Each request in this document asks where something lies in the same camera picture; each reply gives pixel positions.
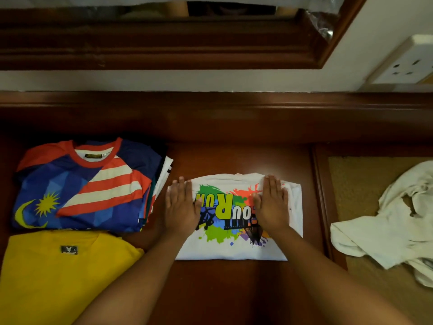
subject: forearm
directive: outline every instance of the forearm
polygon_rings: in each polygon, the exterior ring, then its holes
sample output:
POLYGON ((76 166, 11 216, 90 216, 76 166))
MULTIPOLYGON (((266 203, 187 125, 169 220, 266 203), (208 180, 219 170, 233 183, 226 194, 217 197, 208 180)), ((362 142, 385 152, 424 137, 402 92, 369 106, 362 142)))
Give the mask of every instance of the forearm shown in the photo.
POLYGON ((413 325, 381 295, 358 284, 289 226, 271 236, 332 324, 413 325))
POLYGON ((145 324, 184 240, 164 235, 86 308, 74 325, 145 324))

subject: colorful graphic print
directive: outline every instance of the colorful graphic print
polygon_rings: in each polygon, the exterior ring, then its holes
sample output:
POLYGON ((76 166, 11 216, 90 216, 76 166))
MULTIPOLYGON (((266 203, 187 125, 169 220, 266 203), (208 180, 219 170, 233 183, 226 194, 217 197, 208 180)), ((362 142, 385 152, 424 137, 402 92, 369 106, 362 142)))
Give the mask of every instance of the colorful graphic print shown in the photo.
POLYGON ((226 193, 215 186, 200 185, 195 199, 201 198, 203 202, 196 230, 204 228, 208 242, 216 240, 221 244, 233 237, 235 241, 242 238, 250 240, 253 246, 264 246, 269 236, 257 222, 251 197, 252 193, 259 192, 258 184, 254 189, 250 186, 248 190, 234 189, 226 193))

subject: white wall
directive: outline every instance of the white wall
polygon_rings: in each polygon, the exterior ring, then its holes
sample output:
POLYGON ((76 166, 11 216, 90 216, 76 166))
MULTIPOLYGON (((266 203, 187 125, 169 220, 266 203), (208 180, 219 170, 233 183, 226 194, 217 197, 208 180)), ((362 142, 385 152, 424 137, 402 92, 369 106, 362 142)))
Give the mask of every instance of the white wall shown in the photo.
POLYGON ((433 0, 367 0, 321 70, 0 71, 0 90, 356 91, 413 34, 433 34, 433 0))

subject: clear plastic sheet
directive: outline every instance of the clear plastic sheet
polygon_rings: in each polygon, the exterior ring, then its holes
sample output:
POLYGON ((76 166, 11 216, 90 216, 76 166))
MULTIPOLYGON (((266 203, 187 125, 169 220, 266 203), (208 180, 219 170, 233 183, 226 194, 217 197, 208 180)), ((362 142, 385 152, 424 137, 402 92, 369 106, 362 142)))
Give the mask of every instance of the clear plastic sheet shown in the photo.
POLYGON ((319 32, 326 41, 330 42, 334 34, 333 25, 329 23, 320 12, 306 11, 306 15, 310 19, 314 28, 316 28, 317 32, 319 32))
MULTIPOLYGON (((149 2, 168 2, 173 0, 0 0, 0 8, 60 8, 60 7, 99 7, 131 6, 149 2)), ((238 2, 246 4, 274 5, 306 9, 311 12, 337 14, 344 0, 185 0, 208 2, 238 2)))

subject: yellow crescent moon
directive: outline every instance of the yellow crescent moon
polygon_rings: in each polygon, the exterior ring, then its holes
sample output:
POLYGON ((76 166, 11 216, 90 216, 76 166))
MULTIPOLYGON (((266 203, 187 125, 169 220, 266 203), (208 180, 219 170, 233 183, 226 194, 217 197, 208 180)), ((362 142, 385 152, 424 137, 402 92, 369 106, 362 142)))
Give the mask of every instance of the yellow crescent moon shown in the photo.
POLYGON ((34 200, 31 200, 30 202, 24 203, 23 205, 21 205, 18 208, 18 210, 15 212, 15 220, 19 223, 19 225, 21 227, 24 227, 24 228, 28 228, 28 229, 45 228, 47 226, 47 224, 48 224, 48 221, 43 226, 40 226, 40 227, 38 227, 38 226, 30 226, 30 225, 26 224, 25 221, 24 221, 24 216, 23 216, 24 208, 26 206, 28 206, 29 204, 31 204, 33 201, 34 200))

